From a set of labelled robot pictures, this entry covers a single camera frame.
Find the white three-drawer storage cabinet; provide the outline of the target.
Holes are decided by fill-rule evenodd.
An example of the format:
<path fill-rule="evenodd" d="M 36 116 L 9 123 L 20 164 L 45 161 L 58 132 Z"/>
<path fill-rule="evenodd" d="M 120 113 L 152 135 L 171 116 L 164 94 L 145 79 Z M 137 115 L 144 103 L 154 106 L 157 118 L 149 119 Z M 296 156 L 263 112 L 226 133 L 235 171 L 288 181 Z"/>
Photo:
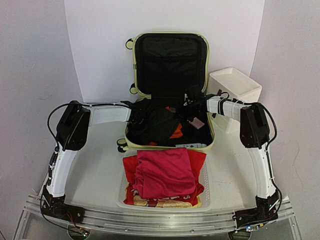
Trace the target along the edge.
<path fill-rule="evenodd" d="M 240 103 L 259 100 L 262 86 L 237 70 L 228 67 L 209 74 L 206 93 L 214 94 L 205 105 L 208 112 L 216 114 L 213 121 L 225 133 L 240 130 Z"/>

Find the black dotted garment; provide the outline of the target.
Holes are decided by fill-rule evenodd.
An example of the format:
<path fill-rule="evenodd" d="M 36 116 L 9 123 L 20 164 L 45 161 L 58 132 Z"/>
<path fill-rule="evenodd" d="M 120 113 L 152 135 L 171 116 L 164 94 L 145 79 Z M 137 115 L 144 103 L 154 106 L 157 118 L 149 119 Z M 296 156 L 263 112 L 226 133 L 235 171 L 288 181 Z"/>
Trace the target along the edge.
<path fill-rule="evenodd" d="M 181 118 L 174 108 L 158 105 L 144 98 L 133 104 L 138 110 L 127 125 L 126 137 L 135 144 L 170 146 L 171 141 L 183 137 Z"/>

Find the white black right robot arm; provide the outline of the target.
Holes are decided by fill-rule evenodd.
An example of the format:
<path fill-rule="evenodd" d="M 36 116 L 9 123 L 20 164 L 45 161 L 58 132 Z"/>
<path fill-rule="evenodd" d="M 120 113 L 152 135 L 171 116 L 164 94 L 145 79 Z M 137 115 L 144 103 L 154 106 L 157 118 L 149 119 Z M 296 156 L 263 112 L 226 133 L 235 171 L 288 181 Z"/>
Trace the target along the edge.
<path fill-rule="evenodd" d="M 269 123 L 272 123 L 275 135 L 278 130 L 269 110 L 260 102 L 244 102 L 217 94 L 187 93 L 183 110 L 195 108 L 233 119 L 240 124 L 239 138 L 253 163 L 256 206 L 234 213 L 232 218 L 236 227 L 250 231 L 255 226 L 277 220 L 283 194 L 275 183 L 270 157 L 270 144 L 276 138 L 270 137 Z"/>

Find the white deodorant spray bottle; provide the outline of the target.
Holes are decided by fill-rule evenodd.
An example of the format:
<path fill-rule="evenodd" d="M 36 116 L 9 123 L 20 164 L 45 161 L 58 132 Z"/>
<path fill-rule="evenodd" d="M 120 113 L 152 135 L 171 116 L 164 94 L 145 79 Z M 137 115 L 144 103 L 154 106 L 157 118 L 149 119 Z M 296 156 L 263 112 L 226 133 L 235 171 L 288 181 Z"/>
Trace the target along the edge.
<path fill-rule="evenodd" d="M 186 149 L 198 149 L 205 148 L 207 145 L 205 143 L 185 143 L 185 144 L 176 144 L 176 148 L 186 148 Z"/>

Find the magenta pink garment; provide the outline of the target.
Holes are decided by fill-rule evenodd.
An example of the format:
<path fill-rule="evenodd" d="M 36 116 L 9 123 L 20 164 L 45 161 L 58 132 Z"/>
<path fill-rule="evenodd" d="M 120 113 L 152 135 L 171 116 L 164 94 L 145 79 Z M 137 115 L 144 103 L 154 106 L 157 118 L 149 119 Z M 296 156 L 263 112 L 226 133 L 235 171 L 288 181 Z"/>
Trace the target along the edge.
<path fill-rule="evenodd" d="M 196 182 L 185 148 L 140 150 L 133 188 L 144 199 L 164 199 L 193 193 Z"/>

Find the yellow cloth garment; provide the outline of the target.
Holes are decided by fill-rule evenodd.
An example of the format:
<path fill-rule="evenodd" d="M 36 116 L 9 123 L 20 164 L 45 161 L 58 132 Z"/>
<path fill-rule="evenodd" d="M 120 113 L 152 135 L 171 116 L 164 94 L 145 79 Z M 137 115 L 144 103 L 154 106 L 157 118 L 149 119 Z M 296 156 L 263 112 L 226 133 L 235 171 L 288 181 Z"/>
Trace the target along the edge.
<path fill-rule="evenodd" d="M 125 189 L 123 203 L 130 206 L 162 208 L 162 209 L 192 209 L 201 207 L 200 197 L 196 192 L 166 198 L 142 198 L 137 190 L 129 184 Z"/>

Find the aluminium front mounting rail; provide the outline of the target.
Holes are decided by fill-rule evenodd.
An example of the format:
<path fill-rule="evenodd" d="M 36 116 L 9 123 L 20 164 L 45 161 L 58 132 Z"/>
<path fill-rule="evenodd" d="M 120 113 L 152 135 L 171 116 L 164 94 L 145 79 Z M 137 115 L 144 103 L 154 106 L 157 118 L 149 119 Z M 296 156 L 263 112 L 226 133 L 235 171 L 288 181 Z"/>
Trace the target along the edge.
<path fill-rule="evenodd" d="M 124 209 L 95 209 L 84 211 L 80 227 L 90 231 L 89 239 L 103 239 L 116 235 L 138 238 L 218 237 L 227 238 L 228 233 L 239 227 L 233 210 L 207 212 L 151 212 Z M 15 240 L 69 240 L 69 223 L 61 219 L 44 219 L 40 212 L 39 199 L 27 198 L 13 239 Z M 252 240 L 300 240 L 302 239 L 296 216 L 288 199 L 278 212 L 278 219 L 269 222 L 251 233 Z"/>

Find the orange garment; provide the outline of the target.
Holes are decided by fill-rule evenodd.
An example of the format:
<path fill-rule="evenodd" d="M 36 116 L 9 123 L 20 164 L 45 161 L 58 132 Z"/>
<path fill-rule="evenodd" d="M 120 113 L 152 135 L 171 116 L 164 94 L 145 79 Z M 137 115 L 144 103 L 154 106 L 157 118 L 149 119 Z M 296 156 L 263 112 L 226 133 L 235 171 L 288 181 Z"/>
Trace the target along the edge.
<path fill-rule="evenodd" d="M 165 107 L 157 107 L 149 117 L 145 133 L 150 142 L 164 146 L 169 140 L 181 138 L 181 118 Z"/>

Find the pale green hard-shell suitcase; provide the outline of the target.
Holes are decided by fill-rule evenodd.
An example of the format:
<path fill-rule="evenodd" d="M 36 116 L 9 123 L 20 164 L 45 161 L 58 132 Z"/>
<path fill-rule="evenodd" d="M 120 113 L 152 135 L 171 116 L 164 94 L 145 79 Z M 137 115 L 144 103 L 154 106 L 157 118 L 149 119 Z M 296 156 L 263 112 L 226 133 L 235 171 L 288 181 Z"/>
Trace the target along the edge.
<path fill-rule="evenodd" d="M 186 100 L 186 89 L 199 85 L 205 94 L 208 83 L 209 44 L 196 33 L 188 32 L 149 32 L 129 39 L 126 48 L 133 52 L 134 83 L 132 94 L 138 94 L 136 102 L 149 99 L 157 105 L 177 110 Z M 171 145 L 139 145 L 131 142 L 126 134 L 118 143 L 118 150 L 166 150 L 178 144 L 202 143 L 206 147 L 189 148 L 207 153 L 212 148 L 215 132 L 207 112 L 197 116 L 204 123 L 200 129 L 194 128 L 181 118 L 183 137 L 172 140 Z"/>

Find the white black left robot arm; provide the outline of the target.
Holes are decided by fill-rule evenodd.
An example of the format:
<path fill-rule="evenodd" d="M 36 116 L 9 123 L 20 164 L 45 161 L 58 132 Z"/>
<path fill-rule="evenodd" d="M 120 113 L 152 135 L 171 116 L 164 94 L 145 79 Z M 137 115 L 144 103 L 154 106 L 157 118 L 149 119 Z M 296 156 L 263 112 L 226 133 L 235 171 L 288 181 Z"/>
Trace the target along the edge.
<path fill-rule="evenodd" d="M 87 142 L 89 128 L 111 122 L 140 124 L 146 110 L 130 101 L 116 103 L 80 103 L 73 100 L 65 108 L 53 134 L 55 148 L 48 164 L 47 181 L 41 199 L 42 214 L 56 219 L 81 222 L 82 207 L 65 203 L 67 178 L 77 153 Z"/>

